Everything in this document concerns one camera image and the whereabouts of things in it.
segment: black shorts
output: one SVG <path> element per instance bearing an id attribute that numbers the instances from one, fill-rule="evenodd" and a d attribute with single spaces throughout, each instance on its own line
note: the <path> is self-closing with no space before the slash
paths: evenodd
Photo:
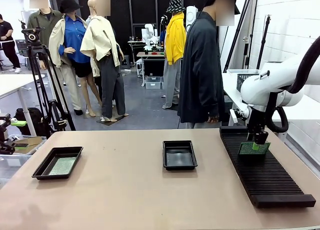
<path id="1" fill-rule="evenodd" d="M 71 63 L 78 78 L 85 78 L 92 73 L 90 62 L 79 63 L 71 59 Z"/>

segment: black bag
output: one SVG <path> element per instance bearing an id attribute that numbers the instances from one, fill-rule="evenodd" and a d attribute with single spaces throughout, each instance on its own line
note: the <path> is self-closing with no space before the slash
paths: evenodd
<path id="1" fill-rule="evenodd" d="M 46 128 L 45 128 L 45 125 L 42 123 L 42 118 L 44 117 L 43 114 L 36 107 L 29 107 L 28 110 L 33 122 L 36 135 L 45 137 Z M 16 118 L 18 121 L 25 121 L 26 117 L 24 114 L 24 110 L 22 108 L 18 108 L 15 112 L 14 118 Z M 27 136 L 31 135 L 28 124 L 25 126 L 18 126 L 17 128 L 21 131 L 22 135 L 27 135 Z"/>

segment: cream jacket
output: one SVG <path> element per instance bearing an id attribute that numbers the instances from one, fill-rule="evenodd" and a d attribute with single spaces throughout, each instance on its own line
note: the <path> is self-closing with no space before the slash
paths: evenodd
<path id="1" fill-rule="evenodd" d="M 97 61 L 112 51 L 115 67 L 120 65 L 117 42 L 110 22 L 102 16 L 91 17 L 84 34 L 80 52 Z"/>
<path id="2" fill-rule="evenodd" d="M 76 17 L 83 22 L 83 25 L 85 28 L 88 27 L 86 22 L 81 17 L 79 16 L 76 16 Z M 66 29 L 65 18 L 66 18 L 66 15 L 63 15 L 62 19 L 56 23 L 49 38 L 49 51 L 52 58 L 52 63 L 56 65 L 58 68 L 61 67 L 62 62 L 70 66 L 72 65 L 66 53 L 63 56 L 60 56 L 59 54 L 59 47 L 60 45 L 63 45 L 65 42 L 65 29 Z M 90 64 L 91 64 L 93 76 L 99 77 L 100 71 L 96 61 L 93 58 L 91 58 Z"/>

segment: black plastic tray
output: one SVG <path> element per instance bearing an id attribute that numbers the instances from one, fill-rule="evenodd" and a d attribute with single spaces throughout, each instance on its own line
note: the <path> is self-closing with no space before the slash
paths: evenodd
<path id="1" fill-rule="evenodd" d="M 194 170 L 197 166 L 191 141 L 163 142 L 163 167 L 168 171 Z"/>
<path id="2" fill-rule="evenodd" d="M 304 194 L 269 150 L 263 157 L 239 155 L 241 143 L 247 142 L 247 135 L 245 126 L 220 127 L 225 149 L 251 203 L 257 208 L 314 207 L 315 198 Z"/>
<path id="3" fill-rule="evenodd" d="M 55 147 L 32 175 L 38 180 L 67 179 L 77 164 L 83 147 Z"/>

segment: desk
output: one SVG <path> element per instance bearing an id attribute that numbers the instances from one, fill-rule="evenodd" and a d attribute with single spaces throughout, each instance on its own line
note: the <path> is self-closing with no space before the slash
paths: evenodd
<path id="1" fill-rule="evenodd" d="M 24 85 L 27 85 L 29 83 L 34 82 L 34 77 L 32 74 L 2 74 L 0 75 L 0 99 L 5 98 L 15 92 L 18 93 L 23 113 L 26 119 L 26 122 L 28 123 L 28 127 L 31 133 L 31 136 L 36 136 L 36 131 L 34 124 L 32 122 L 32 119 L 30 117 L 30 113 L 28 111 L 28 107 L 26 105 L 26 102 L 23 98 L 22 89 Z"/>
<path id="2" fill-rule="evenodd" d="M 137 141 L 141 135 L 142 142 Z M 163 169 L 163 141 L 170 140 L 192 141 L 195 171 Z M 318 201 L 315 207 L 255 208 L 219 129 L 65 131 L 53 134 L 2 188 L 0 229 L 319 228 L 320 180 L 272 132 L 268 140 L 295 182 Z M 69 179 L 31 178 L 52 148 L 65 146 L 83 146 Z"/>
<path id="3" fill-rule="evenodd" d="M 134 46 L 139 46 L 141 48 L 141 47 L 144 47 L 146 45 L 146 43 L 143 41 L 128 41 L 128 44 L 130 45 L 131 50 L 132 50 L 133 66 L 134 66 L 136 64 L 136 58 L 135 58 L 135 53 L 134 53 L 135 47 Z"/>
<path id="4" fill-rule="evenodd" d="M 148 52 L 148 54 L 146 54 L 144 51 L 139 52 L 136 56 L 138 58 L 142 59 L 142 84 L 141 87 L 144 87 L 146 84 L 146 80 L 145 80 L 145 60 L 148 60 L 149 58 L 159 58 L 160 60 L 163 59 L 163 61 L 165 60 L 165 55 L 163 54 L 163 51 L 156 51 L 157 54 L 152 55 L 152 52 Z"/>

